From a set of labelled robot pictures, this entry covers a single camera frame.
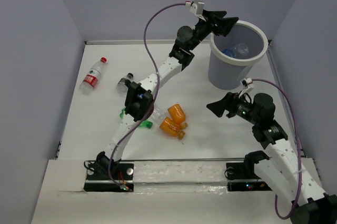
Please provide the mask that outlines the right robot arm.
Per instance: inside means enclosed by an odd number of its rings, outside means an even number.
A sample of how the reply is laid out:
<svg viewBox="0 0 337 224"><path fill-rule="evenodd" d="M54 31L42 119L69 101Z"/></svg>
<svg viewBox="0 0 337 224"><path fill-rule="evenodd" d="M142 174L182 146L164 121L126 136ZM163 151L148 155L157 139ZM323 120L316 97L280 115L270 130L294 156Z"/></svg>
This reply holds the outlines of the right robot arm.
<svg viewBox="0 0 337 224"><path fill-rule="evenodd" d="M229 92L206 107L219 118L227 111L228 118L239 116L252 123L252 133L263 149L245 156L242 171L249 178L262 179L277 197L292 205L292 223L336 223L336 195L327 194L299 162L300 155L274 118L270 95L258 93L247 101Z"/></svg>

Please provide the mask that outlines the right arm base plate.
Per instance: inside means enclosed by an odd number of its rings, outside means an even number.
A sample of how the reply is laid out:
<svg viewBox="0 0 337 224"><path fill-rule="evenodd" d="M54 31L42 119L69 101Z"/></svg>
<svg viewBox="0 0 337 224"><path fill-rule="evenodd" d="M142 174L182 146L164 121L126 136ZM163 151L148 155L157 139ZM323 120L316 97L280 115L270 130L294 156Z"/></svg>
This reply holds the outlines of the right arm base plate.
<svg viewBox="0 0 337 224"><path fill-rule="evenodd" d="M244 162L229 162L224 171L229 192L271 191L255 173L246 169Z"/></svg>

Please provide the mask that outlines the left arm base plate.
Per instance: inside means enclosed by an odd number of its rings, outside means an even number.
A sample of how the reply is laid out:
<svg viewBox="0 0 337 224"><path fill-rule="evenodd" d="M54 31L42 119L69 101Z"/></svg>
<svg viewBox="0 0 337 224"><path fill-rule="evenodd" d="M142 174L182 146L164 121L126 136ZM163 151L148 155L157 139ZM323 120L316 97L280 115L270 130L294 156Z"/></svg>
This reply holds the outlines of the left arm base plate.
<svg viewBox="0 0 337 224"><path fill-rule="evenodd" d="M84 168L86 169L86 178L84 190L86 192L133 192L133 163L121 163L114 173L112 178L122 187L115 184L105 171L102 171L93 160L85 161Z"/></svg>

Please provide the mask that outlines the orange bottle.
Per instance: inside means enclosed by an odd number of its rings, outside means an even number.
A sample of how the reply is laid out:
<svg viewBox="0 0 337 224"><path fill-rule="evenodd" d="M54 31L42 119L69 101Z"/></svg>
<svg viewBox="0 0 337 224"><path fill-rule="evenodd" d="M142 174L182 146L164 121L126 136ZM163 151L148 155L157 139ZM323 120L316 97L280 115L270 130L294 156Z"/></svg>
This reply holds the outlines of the orange bottle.
<svg viewBox="0 0 337 224"><path fill-rule="evenodd" d="M176 124L172 119L166 117L160 125L160 129L167 135L171 137L176 137L179 140L183 139L185 136L185 132L181 129L181 127Z"/></svg>
<svg viewBox="0 0 337 224"><path fill-rule="evenodd" d="M168 108L168 113L171 116L173 122L180 126L180 129L188 127L186 123L186 115L179 104L175 104Z"/></svg>

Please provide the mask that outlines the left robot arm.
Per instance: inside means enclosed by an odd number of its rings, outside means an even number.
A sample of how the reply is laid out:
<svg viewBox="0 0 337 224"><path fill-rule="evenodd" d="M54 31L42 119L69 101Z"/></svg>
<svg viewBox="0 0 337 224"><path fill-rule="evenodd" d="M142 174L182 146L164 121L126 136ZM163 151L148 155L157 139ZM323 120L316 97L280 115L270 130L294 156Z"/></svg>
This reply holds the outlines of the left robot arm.
<svg viewBox="0 0 337 224"><path fill-rule="evenodd" d="M94 170L104 179L111 179L121 161L123 151L135 129L148 119L154 110L159 89L173 76L182 72L194 58L192 51L209 35L227 36L238 17L226 17L226 11L204 10L194 27L182 26L168 58L161 66L139 83L131 82L125 99L123 120L105 151L100 152Z"/></svg>

